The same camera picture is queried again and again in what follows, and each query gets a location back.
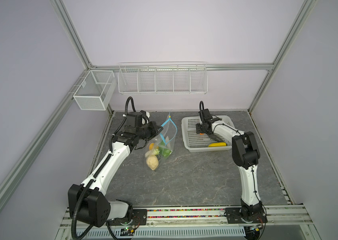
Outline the beige round toy bun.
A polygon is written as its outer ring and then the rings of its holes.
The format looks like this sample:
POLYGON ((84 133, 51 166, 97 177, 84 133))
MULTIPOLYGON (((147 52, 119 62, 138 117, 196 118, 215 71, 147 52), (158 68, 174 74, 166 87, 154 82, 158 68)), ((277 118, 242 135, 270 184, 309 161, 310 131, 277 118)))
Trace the beige round toy bun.
POLYGON ((146 163, 151 170, 155 171, 159 166, 159 159, 157 156, 152 155, 147 158, 146 163))

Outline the clear zip top bag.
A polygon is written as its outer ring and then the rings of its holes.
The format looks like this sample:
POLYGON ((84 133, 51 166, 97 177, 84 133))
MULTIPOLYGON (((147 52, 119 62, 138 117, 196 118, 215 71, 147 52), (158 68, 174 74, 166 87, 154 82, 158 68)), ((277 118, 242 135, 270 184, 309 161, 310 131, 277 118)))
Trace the clear zip top bag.
POLYGON ((175 137, 178 133, 178 127, 174 123, 171 113, 168 114, 161 127, 163 130, 146 146, 146 164, 153 171, 159 167, 160 162, 166 160, 174 152, 175 137))

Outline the dark green toy cucumber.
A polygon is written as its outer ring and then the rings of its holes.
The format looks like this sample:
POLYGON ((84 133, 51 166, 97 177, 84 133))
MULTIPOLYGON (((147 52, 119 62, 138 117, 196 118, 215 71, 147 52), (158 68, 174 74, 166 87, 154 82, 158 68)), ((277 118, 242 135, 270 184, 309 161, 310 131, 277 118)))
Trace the dark green toy cucumber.
POLYGON ((208 135, 210 139, 216 141, 217 143, 224 143, 225 140, 220 138, 218 135, 215 135, 215 134, 210 134, 208 135))

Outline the green leafy toy vegetable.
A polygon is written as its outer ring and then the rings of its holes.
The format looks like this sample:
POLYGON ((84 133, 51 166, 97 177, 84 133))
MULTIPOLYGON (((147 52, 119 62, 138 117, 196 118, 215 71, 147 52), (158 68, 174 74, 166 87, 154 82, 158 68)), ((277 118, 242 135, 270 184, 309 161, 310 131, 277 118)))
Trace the green leafy toy vegetable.
POLYGON ((171 155, 171 153, 172 153, 172 150, 169 148, 168 145, 165 145, 165 143, 163 141, 161 141, 158 144, 158 149, 160 151, 159 157, 161 159, 167 159, 171 155))

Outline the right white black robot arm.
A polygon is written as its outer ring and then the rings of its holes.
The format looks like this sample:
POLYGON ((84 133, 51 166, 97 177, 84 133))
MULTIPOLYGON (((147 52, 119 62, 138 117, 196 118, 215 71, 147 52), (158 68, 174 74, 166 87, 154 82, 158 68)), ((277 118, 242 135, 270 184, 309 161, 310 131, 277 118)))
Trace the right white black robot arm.
POLYGON ((218 143, 231 142, 232 159, 238 166, 241 179, 241 209, 238 215, 244 222, 252 222, 266 215, 258 192, 257 167, 260 151, 254 133, 237 130, 222 118, 213 116, 209 109, 200 107, 200 123, 196 124, 199 135, 208 135, 218 143))

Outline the orange yellow toy fruit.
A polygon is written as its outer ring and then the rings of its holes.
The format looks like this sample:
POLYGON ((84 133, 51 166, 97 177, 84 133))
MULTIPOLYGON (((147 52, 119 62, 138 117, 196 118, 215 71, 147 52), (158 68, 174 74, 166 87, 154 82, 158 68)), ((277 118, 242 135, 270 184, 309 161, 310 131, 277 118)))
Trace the orange yellow toy fruit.
POLYGON ((153 148, 154 148, 154 143, 151 143, 150 145, 149 145, 149 150, 152 150, 153 148))

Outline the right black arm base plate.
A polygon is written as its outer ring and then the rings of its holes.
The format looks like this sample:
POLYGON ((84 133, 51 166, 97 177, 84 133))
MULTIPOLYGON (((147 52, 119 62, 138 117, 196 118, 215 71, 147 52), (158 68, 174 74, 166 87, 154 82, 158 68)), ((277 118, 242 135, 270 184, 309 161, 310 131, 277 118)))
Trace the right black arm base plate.
POLYGON ((268 223, 264 210, 250 214, 239 207, 226 208, 223 214, 229 224, 265 224, 268 223))

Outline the white toy radish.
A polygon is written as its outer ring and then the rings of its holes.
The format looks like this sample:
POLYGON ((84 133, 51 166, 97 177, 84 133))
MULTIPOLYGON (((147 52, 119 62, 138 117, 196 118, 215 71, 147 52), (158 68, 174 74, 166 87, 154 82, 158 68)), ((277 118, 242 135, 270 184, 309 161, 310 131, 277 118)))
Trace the white toy radish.
POLYGON ((152 149, 152 150, 149 150, 145 153, 146 158, 148 158, 150 156, 156 156, 156 155, 160 155, 159 149, 152 149))

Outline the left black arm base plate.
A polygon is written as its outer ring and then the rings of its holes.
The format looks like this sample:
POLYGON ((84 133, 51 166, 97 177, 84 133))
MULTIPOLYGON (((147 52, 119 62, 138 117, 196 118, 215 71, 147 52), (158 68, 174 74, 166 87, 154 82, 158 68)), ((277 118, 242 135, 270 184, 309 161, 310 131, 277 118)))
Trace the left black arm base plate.
POLYGON ((147 209, 133 209, 124 218, 116 218, 108 221, 110 226, 145 226, 148 219, 147 209))

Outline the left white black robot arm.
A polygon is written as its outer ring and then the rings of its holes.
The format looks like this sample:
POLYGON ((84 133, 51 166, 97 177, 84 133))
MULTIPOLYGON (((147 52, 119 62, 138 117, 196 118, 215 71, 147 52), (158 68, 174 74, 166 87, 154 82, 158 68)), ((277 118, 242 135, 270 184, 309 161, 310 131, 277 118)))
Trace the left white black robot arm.
POLYGON ((158 136, 163 127, 150 120, 146 111, 136 111, 134 99, 128 97, 123 121, 109 140, 109 150, 94 171, 79 185, 68 190, 71 236, 83 239, 93 227, 109 226, 112 220, 133 222, 133 205, 128 201, 108 201, 108 187, 124 160, 138 144, 158 136))

